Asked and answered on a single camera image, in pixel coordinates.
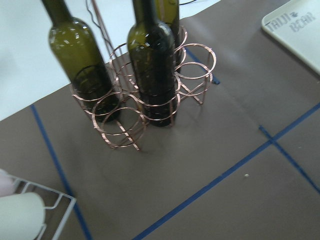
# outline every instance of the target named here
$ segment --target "wine bottle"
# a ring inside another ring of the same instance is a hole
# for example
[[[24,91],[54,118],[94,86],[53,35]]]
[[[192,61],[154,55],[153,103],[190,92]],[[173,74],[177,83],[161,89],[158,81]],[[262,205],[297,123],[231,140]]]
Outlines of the wine bottle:
[[[158,18],[170,27],[174,37],[175,48],[178,48],[182,43],[181,36],[179,35],[179,0],[155,0],[155,6]],[[181,51],[176,52],[175,60],[177,65],[181,63]]]
[[[50,48],[69,78],[75,93],[85,100],[96,100],[113,92],[113,84],[90,27],[73,17],[64,0],[42,0],[52,21]],[[97,101],[84,101],[91,112]],[[115,94],[99,104],[95,113],[107,114],[119,103]],[[116,111],[109,120],[114,119]]]
[[[154,0],[132,0],[135,25],[131,28],[127,47],[139,88],[144,114],[159,127],[171,123],[171,101],[175,98],[174,36],[170,28],[157,17]]]

